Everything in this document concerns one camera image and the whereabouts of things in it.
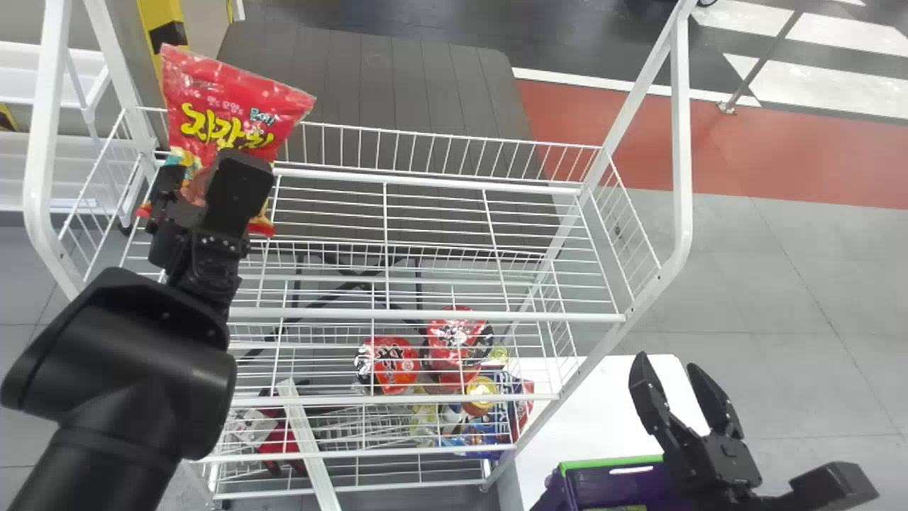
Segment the metal pole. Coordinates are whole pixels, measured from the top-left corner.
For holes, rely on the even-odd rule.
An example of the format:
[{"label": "metal pole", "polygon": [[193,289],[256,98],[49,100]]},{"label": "metal pole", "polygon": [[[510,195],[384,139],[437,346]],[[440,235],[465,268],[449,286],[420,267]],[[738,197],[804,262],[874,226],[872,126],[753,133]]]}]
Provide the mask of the metal pole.
[{"label": "metal pole", "polygon": [[760,60],[756,61],[754,67],[750,69],[750,73],[747,73],[744,81],[741,82],[741,85],[738,86],[737,90],[735,90],[735,92],[731,97],[728,98],[727,101],[719,103],[719,110],[723,114],[733,114],[735,112],[735,105],[737,105],[738,98],[740,98],[746,88],[750,86],[750,83],[754,81],[757,73],[759,73],[763,69],[763,66],[766,65],[766,61],[769,60],[769,57],[775,51],[775,47],[778,46],[779,41],[788,37],[788,33],[791,32],[792,27],[795,26],[797,20],[801,19],[802,13],[803,11],[794,11],[792,15],[788,16],[788,21],[786,21],[785,24],[782,25],[782,29],[779,30],[779,33],[775,36],[775,39],[773,39],[773,43],[769,45],[769,48],[766,49],[766,53],[764,53],[763,56],[760,57]]}]

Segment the dark table top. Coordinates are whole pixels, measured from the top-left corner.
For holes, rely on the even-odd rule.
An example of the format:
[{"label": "dark table top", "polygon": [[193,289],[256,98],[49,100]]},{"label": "dark table top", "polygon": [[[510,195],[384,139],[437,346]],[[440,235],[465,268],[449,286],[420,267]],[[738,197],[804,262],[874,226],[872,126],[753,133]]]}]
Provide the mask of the dark table top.
[{"label": "dark table top", "polygon": [[[296,24],[238,22],[228,28],[218,58],[315,95],[318,101],[306,118],[308,121],[453,135],[531,138],[510,62],[497,50],[354,34]],[[317,141],[312,138],[315,137],[310,134],[307,144],[310,161],[319,151]],[[301,137],[292,135],[291,140],[301,140]],[[347,151],[355,146],[351,140],[349,144],[345,142],[344,148]],[[382,152],[392,151],[390,146],[383,145],[381,149]],[[426,148],[419,150],[428,154]],[[289,152],[291,161],[302,161],[301,144],[291,143]],[[327,145],[325,152],[329,159],[334,153]],[[344,156],[345,161],[350,161],[348,157]],[[471,150],[470,159],[476,158]],[[503,165],[505,161],[503,157],[501,165],[487,172],[503,175],[502,172],[507,172]],[[433,162],[429,170],[439,172],[439,166]],[[344,191],[380,194],[380,185],[375,184],[318,183],[298,178],[282,180],[282,186],[292,185],[310,190],[282,191],[281,196],[303,200],[280,204],[276,221],[300,222],[302,205],[310,204],[307,198],[335,198],[342,196]],[[324,189],[326,192],[316,193],[312,189]],[[421,195],[419,198],[391,196],[389,206],[401,206],[403,209],[392,211],[403,211],[407,216],[413,216],[417,211],[424,216],[420,220],[393,220],[389,223],[393,231],[390,235],[392,241],[417,245],[430,241],[491,246],[488,227],[479,221],[487,219],[480,191],[389,185],[389,194]],[[380,195],[357,196],[363,205],[334,206],[337,208],[334,211],[352,212],[359,216],[308,215],[310,218],[317,217],[321,225],[279,225],[278,234],[331,238],[342,233],[342,236],[380,241],[383,237],[380,215],[375,215],[379,211],[376,208],[381,204]],[[538,235],[553,235],[552,226],[557,220],[550,196],[488,192],[488,200],[492,220],[497,223],[495,234],[498,245],[525,246],[535,252],[544,252],[549,240]],[[530,204],[511,204],[515,202]],[[301,209],[297,215],[285,212],[293,204]],[[447,209],[406,209],[411,205]],[[530,209],[537,213],[549,211],[553,215],[519,215],[521,211]],[[450,230],[465,234],[443,233]]]}]

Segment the white wire shelf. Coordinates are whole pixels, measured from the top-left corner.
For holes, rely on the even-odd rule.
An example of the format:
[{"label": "white wire shelf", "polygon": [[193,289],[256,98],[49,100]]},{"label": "white wire shelf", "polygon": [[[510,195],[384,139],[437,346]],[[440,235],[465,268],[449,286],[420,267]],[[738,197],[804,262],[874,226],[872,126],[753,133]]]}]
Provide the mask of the white wire shelf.
[{"label": "white wire shelf", "polygon": [[[495,336],[496,358],[477,365],[433,368],[437,361],[425,348],[425,324],[391,321],[292,321],[231,322],[230,353],[237,360],[238,375],[234,406],[279,406],[293,402],[306,406],[401,403],[462,403],[475,400],[468,383],[475,376],[496,380],[487,388],[485,401],[548,400],[558,392],[579,366],[577,349],[568,322],[489,323]],[[400,383],[403,371],[385,372],[399,382],[395,394],[382,391],[373,365],[358,379],[354,359],[374,336],[395,336],[417,348],[418,377]],[[277,394],[277,385],[292,378],[298,382],[298,398]],[[515,392],[513,378],[531,386]]]},{"label": "white wire shelf", "polygon": [[224,425],[221,442],[205,460],[212,463],[241,461],[288,461],[307,457],[385,457],[409,454],[470,452],[474,457],[497,457],[489,453],[512,450],[522,425],[511,422],[508,403],[501,403],[484,417],[482,430],[463,434],[470,426],[461,414],[457,423],[445,422],[441,412],[447,404],[305,406],[318,453],[302,453],[292,429],[285,427],[282,406],[234,407]]},{"label": "white wire shelf", "polygon": [[[129,137],[122,117],[114,128]],[[252,238],[234,316],[619,322],[659,268],[614,166],[600,185],[578,181],[597,146],[317,123],[294,137],[308,149],[276,163],[277,234]],[[292,143],[282,152],[294,156]],[[374,167],[364,155],[378,155]],[[81,286],[140,184],[140,158],[127,156],[105,145],[59,232]],[[135,222],[120,263],[160,278]],[[302,306],[338,287],[349,310]],[[454,305],[474,311],[440,310]]]},{"label": "white wire shelf", "polygon": [[[329,458],[325,460],[325,465],[334,490],[345,493],[425,486],[479,485],[486,475],[483,461],[450,454],[413,454],[381,458]],[[274,463],[280,471],[270,471],[262,461],[206,462],[203,467],[214,499],[315,493],[305,472],[294,468],[286,460]]]}]

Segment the red snack bag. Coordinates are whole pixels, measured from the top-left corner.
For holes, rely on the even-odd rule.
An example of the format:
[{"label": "red snack bag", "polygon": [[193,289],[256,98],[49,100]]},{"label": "red snack bag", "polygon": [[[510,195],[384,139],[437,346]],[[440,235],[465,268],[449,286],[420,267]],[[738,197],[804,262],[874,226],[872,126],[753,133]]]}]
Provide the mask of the red snack bag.
[{"label": "red snack bag", "polygon": [[416,383],[419,354],[403,337],[374,336],[360,346],[353,367],[360,384],[374,383],[376,394],[400,394]]},{"label": "red snack bag", "polygon": [[[473,310],[446,306],[443,310]],[[429,365],[439,371],[478,366],[492,349],[492,325],[478,319],[433,319],[429,322]]]},{"label": "red snack bag", "polygon": [[[299,89],[175,46],[161,46],[161,62],[171,147],[164,164],[186,166],[181,193],[195,205],[205,204],[209,165],[219,150],[235,147],[273,164],[278,147],[315,105]],[[266,207],[250,220],[250,232],[274,234]],[[147,205],[140,209],[148,214]]]}]

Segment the gray floor tile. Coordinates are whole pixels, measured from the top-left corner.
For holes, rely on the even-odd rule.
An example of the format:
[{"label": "gray floor tile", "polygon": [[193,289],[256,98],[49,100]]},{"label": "gray floor tile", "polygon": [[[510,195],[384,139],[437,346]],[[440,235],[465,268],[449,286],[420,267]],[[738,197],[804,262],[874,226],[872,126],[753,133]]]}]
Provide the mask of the gray floor tile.
[{"label": "gray floor tile", "polygon": [[788,493],[788,481],[793,477],[833,461],[818,457],[806,438],[745,438],[745,443],[763,477],[763,484],[756,489],[761,496]]},{"label": "gray floor tile", "polygon": [[0,379],[28,346],[34,330],[34,325],[0,325]]},{"label": "gray floor tile", "polygon": [[[672,246],[675,242],[672,193],[628,188],[627,194],[653,245]],[[698,203],[699,197],[700,194],[694,195],[695,204]],[[706,245],[696,235],[691,246],[694,250],[706,248]]]},{"label": "gray floor tile", "polygon": [[[31,342],[35,326],[0,326],[0,378]],[[0,406],[0,466],[34,465],[56,430],[51,421]]]},{"label": "gray floor tile", "polygon": [[63,308],[69,304],[69,298],[66,297],[63,290],[60,289],[60,286],[54,286],[54,291],[51,293],[50,300],[47,301],[47,306],[44,308],[44,311],[41,313],[41,317],[38,318],[39,325],[47,325],[57,317],[63,311]]},{"label": "gray floor tile", "polygon": [[792,258],[871,261],[876,239],[870,208],[755,198],[754,204]]},{"label": "gray floor tile", "polygon": [[669,353],[666,338],[672,335],[663,332],[631,331],[621,339],[618,346],[615,346],[611,355],[636,355],[641,351],[646,351],[649,355]]},{"label": "gray floor tile", "polygon": [[903,435],[908,435],[908,341],[904,337],[843,336],[871,389]]},{"label": "gray floor tile", "polygon": [[734,292],[712,254],[692,252],[675,281],[641,317],[637,330],[743,332]]},{"label": "gray floor tile", "polygon": [[873,261],[792,257],[794,267],[839,334],[900,335],[893,275]]},{"label": "gray floor tile", "polygon": [[0,467],[0,509],[7,509],[13,503],[15,494],[31,472],[30,466]]},{"label": "gray floor tile", "polygon": [[832,334],[801,276],[788,257],[717,252],[716,262],[751,332]]},{"label": "gray floor tile", "polygon": [[772,361],[749,334],[638,333],[619,346],[623,355],[651,349],[651,353],[674,354],[685,365],[693,362],[702,367],[735,404],[747,438],[792,434],[786,411],[778,406],[785,398],[784,389],[766,377]]},{"label": "gray floor tile", "polygon": [[908,254],[908,210],[869,209],[877,258],[884,263],[901,266],[905,254]]},{"label": "gray floor tile", "polygon": [[302,497],[282,496],[274,498],[244,498],[234,500],[232,511],[300,511]]},{"label": "gray floor tile", "polygon": [[763,377],[783,390],[771,406],[788,420],[785,436],[896,433],[837,336],[756,335],[768,362]]},{"label": "gray floor tile", "polygon": [[24,466],[37,463],[56,423],[0,407],[0,452],[4,465]]},{"label": "gray floor tile", "polygon": [[861,466],[880,497],[858,509],[861,511],[891,511],[904,509],[908,502],[908,446],[903,436],[849,436],[840,438],[811,438],[808,445],[821,460],[850,461]]},{"label": "gray floor tile", "polygon": [[694,239],[710,250],[782,254],[775,234],[750,197],[695,194]]},{"label": "gray floor tile", "polygon": [[34,324],[54,290],[54,278],[23,227],[0,227],[0,325]]}]

